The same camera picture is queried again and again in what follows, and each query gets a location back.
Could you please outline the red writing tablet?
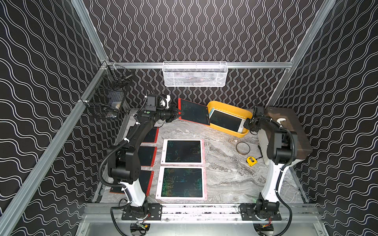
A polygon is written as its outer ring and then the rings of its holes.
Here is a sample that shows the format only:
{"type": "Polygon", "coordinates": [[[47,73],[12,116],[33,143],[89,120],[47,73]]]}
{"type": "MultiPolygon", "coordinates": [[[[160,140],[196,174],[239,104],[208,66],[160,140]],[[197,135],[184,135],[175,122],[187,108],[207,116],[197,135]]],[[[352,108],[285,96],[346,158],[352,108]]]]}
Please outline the red writing tablet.
{"type": "Polygon", "coordinates": [[[203,124],[206,126],[210,125],[207,106],[179,98],[178,109],[180,110],[180,120],[203,124]]]}
{"type": "Polygon", "coordinates": [[[158,133],[159,133],[159,128],[152,128],[148,133],[147,135],[145,136],[145,138],[143,139],[143,143],[156,143],[157,140],[158,140],[158,133]]]}
{"type": "MultiPolygon", "coordinates": [[[[146,196],[149,196],[150,189],[153,182],[153,176],[154,176],[154,171],[142,170],[140,172],[139,182],[146,196]]],[[[120,187],[112,187],[110,188],[110,193],[122,194],[122,190],[120,187]]]]}
{"type": "Polygon", "coordinates": [[[157,147],[140,147],[138,157],[141,166],[153,167],[155,163],[157,147]]]}

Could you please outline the white writing tablet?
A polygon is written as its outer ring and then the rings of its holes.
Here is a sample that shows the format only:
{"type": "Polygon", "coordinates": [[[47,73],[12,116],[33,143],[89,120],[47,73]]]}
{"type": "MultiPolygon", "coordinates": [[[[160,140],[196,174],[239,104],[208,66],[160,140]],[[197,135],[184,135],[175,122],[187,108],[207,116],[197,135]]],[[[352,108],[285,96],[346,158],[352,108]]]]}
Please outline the white writing tablet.
{"type": "Polygon", "coordinates": [[[204,165],[204,142],[201,139],[164,139],[161,165],[204,165]]]}
{"type": "Polygon", "coordinates": [[[205,167],[161,166],[157,180],[156,199],[206,200],[205,167]]]}

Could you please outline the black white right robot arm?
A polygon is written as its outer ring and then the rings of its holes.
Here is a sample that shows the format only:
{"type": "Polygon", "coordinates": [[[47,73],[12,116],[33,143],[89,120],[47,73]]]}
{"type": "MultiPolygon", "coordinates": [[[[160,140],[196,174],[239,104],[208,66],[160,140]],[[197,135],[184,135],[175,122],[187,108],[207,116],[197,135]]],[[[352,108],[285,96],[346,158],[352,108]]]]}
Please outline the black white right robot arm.
{"type": "Polygon", "coordinates": [[[297,134],[266,116],[263,107],[253,108],[253,115],[246,119],[244,128],[253,132],[263,130],[270,133],[266,150],[269,174],[254,211],[260,220],[280,220],[280,204],[289,208],[280,197],[280,188],[287,169],[297,157],[297,134]]]}

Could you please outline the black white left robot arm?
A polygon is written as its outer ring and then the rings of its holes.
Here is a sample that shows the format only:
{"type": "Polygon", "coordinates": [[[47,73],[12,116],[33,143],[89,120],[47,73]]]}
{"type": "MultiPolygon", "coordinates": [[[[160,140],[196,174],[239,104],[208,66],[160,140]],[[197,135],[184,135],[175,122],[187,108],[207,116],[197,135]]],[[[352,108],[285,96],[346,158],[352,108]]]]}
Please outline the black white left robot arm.
{"type": "Polygon", "coordinates": [[[102,185],[120,187],[128,197],[126,207],[133,217],[142,220],[148,217],[148,200],[142,190],[139,175],[141,164],[138,156],[140,146],[158,121],[170,123],[181,116],[181,111],[171,105],[171,96],[145,95],[141,108],[133,115],[135,124],[130,133],[117,145],[108,149],[98,169],[102,185]]]}

